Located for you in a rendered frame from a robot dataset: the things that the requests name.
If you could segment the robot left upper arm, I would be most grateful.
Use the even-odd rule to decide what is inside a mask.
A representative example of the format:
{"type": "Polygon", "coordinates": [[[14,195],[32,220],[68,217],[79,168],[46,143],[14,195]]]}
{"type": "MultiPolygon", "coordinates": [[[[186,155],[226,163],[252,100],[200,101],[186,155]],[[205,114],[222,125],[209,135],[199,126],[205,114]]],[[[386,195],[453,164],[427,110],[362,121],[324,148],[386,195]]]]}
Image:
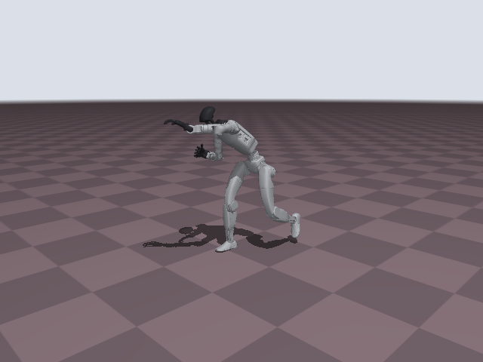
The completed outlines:
{"type": "Polygon", "coordinates": [[[230,133],[231,135],[236,134],[240,131],[237,123],[231,122],[229,124],[224,124],[223,126],[214,126],[214,135],[221,136],[223,133],[230,133]]]}

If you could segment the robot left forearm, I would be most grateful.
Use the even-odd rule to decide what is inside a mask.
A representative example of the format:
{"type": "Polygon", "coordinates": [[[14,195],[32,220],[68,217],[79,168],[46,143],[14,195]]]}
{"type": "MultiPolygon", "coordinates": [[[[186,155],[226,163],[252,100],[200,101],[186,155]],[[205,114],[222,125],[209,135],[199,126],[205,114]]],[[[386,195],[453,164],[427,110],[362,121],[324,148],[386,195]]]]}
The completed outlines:
{"type": "Polygon", "coordinates": [[[211,134],[213,131],[212,126],[223,126],[222,124],[197,124],[195,126],[189,125],[193,128],[193,132],[186,131],[187,133],[196,133],[196,134],[211,134]]]}

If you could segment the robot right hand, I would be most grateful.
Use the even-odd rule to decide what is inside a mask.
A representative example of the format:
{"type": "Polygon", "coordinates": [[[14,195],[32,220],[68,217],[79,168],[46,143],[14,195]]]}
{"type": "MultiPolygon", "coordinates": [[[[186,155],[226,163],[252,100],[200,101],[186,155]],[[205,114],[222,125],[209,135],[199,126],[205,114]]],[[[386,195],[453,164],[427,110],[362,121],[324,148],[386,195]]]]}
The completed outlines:
{"type": "Polygon", "coordinates": [[[203,158],[206,158],[207,154],[209,151],[205,150],[203,148],[203,144],[201,144],[201,147],[198,147],[197,146],[197,149],[196,149],[197,152],[195,152],[196,155],[194,155],[194,157],[203,157],[203,158]]]}

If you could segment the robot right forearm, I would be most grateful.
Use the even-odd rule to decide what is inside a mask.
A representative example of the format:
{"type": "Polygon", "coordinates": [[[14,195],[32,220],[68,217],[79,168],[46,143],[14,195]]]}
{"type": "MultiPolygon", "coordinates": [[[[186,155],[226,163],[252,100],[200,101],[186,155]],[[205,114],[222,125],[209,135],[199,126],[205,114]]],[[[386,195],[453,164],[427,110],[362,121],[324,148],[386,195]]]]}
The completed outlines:
{"type": "Polygon", "coordinates": [[[206,158],[212,161],[216,161],[218,159],[218,154],[216,152],[208,152],[206,158]]]}

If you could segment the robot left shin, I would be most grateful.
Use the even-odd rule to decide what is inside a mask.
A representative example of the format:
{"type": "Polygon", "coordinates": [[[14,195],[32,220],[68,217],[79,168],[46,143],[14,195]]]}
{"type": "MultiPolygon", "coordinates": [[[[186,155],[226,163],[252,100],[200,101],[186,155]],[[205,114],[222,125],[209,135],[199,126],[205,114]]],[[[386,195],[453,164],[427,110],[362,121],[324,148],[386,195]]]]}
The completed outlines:
{"type": "Polygon", "coordinates": [[[273,216],[275,217],[275,219],[271,220],[276,222],[290,222],[292,224],[292,221],[294,221],[294,223],[296,223],[296,218],[290,216],[287,211],[278,207],[275,207],[273,216]]]}

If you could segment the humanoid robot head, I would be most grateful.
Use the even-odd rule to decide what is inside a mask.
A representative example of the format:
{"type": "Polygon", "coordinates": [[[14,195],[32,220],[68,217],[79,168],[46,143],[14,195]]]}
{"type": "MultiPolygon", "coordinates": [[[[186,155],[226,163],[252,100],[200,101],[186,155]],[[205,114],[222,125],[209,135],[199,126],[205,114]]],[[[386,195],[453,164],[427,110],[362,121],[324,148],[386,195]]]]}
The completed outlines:
{"type": "MultiPolygon", "coordinates": [[[[224,123],[227,123],[228,122],[227,120],[220,120],[220,119],[218,119],[218,120],[216,120],[214,122],[214,120],[212,119],[214,117],[213,116],[214,112],[215,112],[215,108],[214,107],[212,107],[212,106],[205,107],[202,110],[202,112],[201,112],[201,114],[199,116],[199,121],[200,122],[204,122],[206,124],[210,124],[209,121],[212,124],[224,124],[224,123]]],[[[212,128],[214,128],[214,126],[212,126],[212,128]]]]}

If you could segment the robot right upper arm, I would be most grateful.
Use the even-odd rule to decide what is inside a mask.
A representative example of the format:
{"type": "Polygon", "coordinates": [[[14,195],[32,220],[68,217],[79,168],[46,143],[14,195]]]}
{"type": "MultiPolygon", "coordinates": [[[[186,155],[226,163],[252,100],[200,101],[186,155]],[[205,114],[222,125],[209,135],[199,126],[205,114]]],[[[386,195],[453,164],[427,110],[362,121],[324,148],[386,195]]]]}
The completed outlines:
{"type": "Polygon", "coordinates": [[[214,135],[214,131],[213,131],[213,136],[214,136],[215,152],[218,154],[217,160],[221,161],[223,159],[223,153],[222,153],[223,141],[218,137],[218,135],[214,135]]]}

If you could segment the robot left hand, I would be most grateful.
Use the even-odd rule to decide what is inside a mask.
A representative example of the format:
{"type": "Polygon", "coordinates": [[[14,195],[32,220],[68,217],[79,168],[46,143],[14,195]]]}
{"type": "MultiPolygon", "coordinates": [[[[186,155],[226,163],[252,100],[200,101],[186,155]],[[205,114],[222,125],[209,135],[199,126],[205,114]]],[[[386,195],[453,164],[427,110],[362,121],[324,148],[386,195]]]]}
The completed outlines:
{"type": "Polygon", "coordinates": [[[193,128],[192,128],[192,127],[190,127],[190,126],[188,125],[188,123],[186,123],[186,124],[185,124],[185,123],[183,123],[182,121],[168,119],[168,120],[166,120],[166,121],[164,122],[164,124],[167,124],[168,122],[173,122],[173,123],[171,123],[172,125],[177,124],[177,125],[179,125],[179,126],[183,127],[183,128],[184,128],[184,130],[187,130],[187,131],[189,131],[189,132],[193,132],[193,128]]]}

